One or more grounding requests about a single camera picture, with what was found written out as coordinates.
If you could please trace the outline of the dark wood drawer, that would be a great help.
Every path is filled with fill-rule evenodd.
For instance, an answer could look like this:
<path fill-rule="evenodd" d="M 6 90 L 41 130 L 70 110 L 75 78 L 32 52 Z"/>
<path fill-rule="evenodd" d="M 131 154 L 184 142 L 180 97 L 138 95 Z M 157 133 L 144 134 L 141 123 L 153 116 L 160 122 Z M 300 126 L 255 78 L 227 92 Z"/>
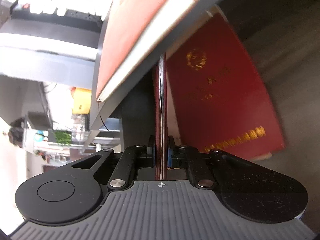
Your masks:
<path fill-rule="evenodd" d="M 168 135 L 183 144 L 169 79 Z M 297 65 L 264 83 L 280 123 L 285 146 L 282 150 L 260 155 L 263 164 L 295 177 L 319 172 L 319 69 Z"/>

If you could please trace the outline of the dark red certificate book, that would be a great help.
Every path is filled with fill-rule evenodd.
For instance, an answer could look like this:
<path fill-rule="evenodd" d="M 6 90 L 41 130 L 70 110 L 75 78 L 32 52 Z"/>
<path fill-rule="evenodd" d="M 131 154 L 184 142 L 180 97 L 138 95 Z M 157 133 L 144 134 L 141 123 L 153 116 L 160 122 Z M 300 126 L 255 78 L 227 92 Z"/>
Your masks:
<path fill-rule="evenodd" d="M 166 54 L 163 53 L 154 70 L 156 103 L 156 179 L 166 180 L 168 169 L 167 150 L 167 67 Z"/>

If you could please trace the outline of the red certificate folder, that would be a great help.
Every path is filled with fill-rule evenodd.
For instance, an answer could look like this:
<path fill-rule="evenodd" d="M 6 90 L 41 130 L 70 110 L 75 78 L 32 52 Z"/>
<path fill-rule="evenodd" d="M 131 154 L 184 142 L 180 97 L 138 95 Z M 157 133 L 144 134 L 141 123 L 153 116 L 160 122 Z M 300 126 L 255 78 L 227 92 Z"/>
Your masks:
<path fill-rule="evenodd" d="M 244 159 L 284 148 L 264 82 L 221 14 L 168 59 L 167 74 L 183 144 Z"/>

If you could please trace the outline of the yellow box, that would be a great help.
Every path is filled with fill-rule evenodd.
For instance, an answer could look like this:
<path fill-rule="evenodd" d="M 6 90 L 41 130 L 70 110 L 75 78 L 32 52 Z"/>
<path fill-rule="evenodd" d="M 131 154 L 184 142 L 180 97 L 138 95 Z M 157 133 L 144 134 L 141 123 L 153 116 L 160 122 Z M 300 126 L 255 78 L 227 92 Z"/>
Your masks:
<path fill-rule="evenodd" d="M 74 100 L 73 114 L 88 114 L 91 108 L 92 91 L 90 89 L 72 87 L 71 96 Z"/>

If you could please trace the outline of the brown leather notebook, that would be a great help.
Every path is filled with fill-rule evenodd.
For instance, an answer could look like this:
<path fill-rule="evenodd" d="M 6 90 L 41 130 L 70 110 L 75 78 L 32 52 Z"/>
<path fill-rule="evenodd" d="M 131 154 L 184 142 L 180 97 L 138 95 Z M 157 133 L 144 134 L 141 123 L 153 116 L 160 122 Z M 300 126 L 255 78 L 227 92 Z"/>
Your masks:
<path fill-rule="evenodd" d="M 105 101 L 199 0 L 113 0 L 95 99 Z"/>

